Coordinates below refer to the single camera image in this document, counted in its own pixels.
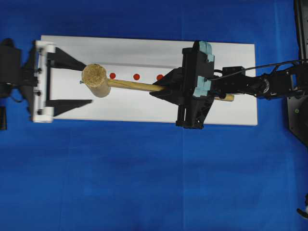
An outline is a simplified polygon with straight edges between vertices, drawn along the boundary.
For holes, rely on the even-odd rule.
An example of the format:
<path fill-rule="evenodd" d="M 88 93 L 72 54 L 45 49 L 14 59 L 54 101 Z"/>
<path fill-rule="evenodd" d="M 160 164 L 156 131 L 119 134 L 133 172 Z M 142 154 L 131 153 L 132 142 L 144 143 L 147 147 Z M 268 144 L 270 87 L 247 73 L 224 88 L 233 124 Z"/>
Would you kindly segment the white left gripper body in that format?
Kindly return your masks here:
<path fill-rule="evenodd" d="M 34 87 L 30 91 L 31 121 L 51 123 L 54 108 L 47 106 L 51 98 L 51 66 L 54 63 L 56 47 L 53 42 L 36 40 L 34 42 Z"/>

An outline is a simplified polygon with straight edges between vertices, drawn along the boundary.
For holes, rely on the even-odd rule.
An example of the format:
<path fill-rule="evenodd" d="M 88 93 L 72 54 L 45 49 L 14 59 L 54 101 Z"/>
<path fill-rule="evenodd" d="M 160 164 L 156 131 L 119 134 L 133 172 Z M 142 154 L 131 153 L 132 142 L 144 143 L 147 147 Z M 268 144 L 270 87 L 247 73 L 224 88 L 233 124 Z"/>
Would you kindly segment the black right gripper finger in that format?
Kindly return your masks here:
<path fill-rule="evenodd" d="M 153 85 L 174 87 L 180 86 L 183 82 L 182 68 L 175 68 L 163 76 L 160 80 L 157 80 Z"/>
<path fill-rule="evenodd" d="M 175 105 L 184 104 L 184 97 L 179 90 L 164 89 L 161 91 L 150 92 L 150 95 Z"/>

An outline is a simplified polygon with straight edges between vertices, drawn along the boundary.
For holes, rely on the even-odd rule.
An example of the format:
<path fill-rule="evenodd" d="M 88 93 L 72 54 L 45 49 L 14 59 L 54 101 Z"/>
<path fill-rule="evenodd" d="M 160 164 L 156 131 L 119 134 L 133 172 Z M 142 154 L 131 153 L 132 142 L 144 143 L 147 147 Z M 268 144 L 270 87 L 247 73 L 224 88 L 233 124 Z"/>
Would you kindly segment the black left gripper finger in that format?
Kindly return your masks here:
<path fill-rule="evenodd" d="M 55 53 L 49 52 L 47 59 L 51 61 L 52 68 L 70 69 L 76 71 L 83 71 L 86 65 L 60 48 L 55 48 Z"/>
<path fill-rule="evenodd" d="M 56 117 L 60 114 L 75 108 L 80 108 L 89 103 L 92 103 L 92 100 L 47 100 L 46 106 L 53 107 L 53 116 Z"/>

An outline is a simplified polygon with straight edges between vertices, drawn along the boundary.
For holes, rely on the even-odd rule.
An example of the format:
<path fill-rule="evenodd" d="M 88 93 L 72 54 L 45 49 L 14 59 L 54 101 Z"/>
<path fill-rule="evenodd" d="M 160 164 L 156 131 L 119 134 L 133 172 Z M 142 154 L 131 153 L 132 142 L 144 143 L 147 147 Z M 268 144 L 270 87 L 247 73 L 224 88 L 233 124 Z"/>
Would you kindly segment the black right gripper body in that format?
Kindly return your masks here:
<path fill-rule="evenodd" d="M 182 73 L 183 82 L 180 89 L 183 91 L 193 90 L 196 86 L 195 61 L 196 51 L 191 48 L 182 50 Z M 207 100 L 186 100 L 178 107 L 178 117 L 176 125 L 189 129 L 202 129 L 205 118 L 213 104 L 214 99 Z"/>

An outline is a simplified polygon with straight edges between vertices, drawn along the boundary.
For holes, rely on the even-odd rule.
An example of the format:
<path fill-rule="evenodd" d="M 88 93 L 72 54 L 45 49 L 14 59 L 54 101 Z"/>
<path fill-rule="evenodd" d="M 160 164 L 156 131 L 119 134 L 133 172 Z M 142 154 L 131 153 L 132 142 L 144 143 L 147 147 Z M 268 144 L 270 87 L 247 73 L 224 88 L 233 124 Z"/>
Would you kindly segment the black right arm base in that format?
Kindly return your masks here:
<path fill-rule="evenodd" d="M 291 74 L 296 95 L 287 99 L 289 130 L 308 145 L 308 2 L 294 1 L 299 59 Z"/>

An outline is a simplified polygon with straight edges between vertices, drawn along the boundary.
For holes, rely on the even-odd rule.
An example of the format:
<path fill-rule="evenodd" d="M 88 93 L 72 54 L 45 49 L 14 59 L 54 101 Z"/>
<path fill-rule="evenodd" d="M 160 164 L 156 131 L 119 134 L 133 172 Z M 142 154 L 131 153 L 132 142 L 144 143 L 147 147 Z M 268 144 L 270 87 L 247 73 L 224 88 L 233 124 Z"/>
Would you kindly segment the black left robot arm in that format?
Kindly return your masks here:
<path fill-rule="evenodd" d="M 0 97 L 10 98 L 17 89 L 27 102 L 29 119 L 35 123 L 51 123 L 54 117 L 90 104 L 91 100 L 52 100 L 51 70 L 53 68 L 82 71 L 85 64 L 56 47 L 53 42 L 35 40 L 25 64 L 22 51 L 11 38 L 0 43 Z"/>

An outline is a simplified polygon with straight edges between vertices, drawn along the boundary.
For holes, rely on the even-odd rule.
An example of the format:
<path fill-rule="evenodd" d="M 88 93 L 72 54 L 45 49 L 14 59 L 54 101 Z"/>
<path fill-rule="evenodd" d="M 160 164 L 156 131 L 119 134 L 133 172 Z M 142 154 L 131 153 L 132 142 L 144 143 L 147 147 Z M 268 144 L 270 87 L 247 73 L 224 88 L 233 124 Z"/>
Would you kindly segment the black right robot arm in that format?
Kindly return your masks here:
<path fill-rule="evenodd" d="M 150 95 L 178 106 L 176 126 L 203 129 L 215 98 L 248 94 L 259 99 L 303 97 L 308 93 L 308 61 L 293 60 L 272 64 L 269 74 L 249 77 L 242 66 L 214 68 L 212 47 L 194 42 L 182 50 L 182 66 L 155 82 L 163 90 Z"/>

